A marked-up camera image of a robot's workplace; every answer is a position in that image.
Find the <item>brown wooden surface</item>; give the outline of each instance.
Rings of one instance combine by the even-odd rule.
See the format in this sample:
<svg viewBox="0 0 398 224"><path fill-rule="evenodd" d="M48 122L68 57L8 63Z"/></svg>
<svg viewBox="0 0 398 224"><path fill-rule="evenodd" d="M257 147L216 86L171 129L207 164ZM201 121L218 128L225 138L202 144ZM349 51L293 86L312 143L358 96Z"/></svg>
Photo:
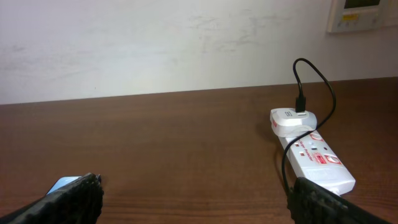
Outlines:
<svg viewBox="0 0 398 224"><path fill-rule="evenodd" d="M398 78L332 85L337 109L320 133L356 178L343 197L398 223ZM322 119L326 86L304 92ZM0 106L0 215L60 177L93 172L104 179L98 223L293 223L269 112L297 93L279 85Z"/></svg>

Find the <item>wall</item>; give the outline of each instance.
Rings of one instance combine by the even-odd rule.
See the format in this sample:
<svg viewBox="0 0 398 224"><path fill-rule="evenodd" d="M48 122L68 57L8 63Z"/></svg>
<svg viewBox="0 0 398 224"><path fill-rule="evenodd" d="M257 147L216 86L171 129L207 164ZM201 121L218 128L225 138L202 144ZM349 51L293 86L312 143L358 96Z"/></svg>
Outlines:
<svg viewBox="0 0 398 224"><path fill-rule="evenodd" d="M0 104L391 77L396 27L325 33L330 0L0 0ZM304 82L320 82L298 66Z"/></svg>

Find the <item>extension cord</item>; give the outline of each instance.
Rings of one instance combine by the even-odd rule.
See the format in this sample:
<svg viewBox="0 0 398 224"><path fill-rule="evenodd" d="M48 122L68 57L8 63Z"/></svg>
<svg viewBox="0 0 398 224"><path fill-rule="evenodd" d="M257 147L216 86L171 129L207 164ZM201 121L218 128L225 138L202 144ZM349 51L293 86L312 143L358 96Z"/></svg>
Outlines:
<svg viewBox="0 0 398 224"><path fill-rule="evenodd" d="M279 137L284 149L294 139L295 137ZM292 144L287 157L297 177L305 177L337 195L354 188L354 177L318 131Z"/></svg>

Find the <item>thermostat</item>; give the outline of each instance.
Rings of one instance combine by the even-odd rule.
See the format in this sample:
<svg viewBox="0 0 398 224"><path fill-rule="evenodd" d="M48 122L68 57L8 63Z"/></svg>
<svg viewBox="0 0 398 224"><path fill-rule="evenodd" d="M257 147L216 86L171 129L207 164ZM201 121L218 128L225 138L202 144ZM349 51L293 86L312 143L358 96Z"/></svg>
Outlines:
<svg viewBox="0 0 398 224"><path fill-rule="evenodd" d="M375 29L382 25L389 0L332 0L328 32Z"/></svg>

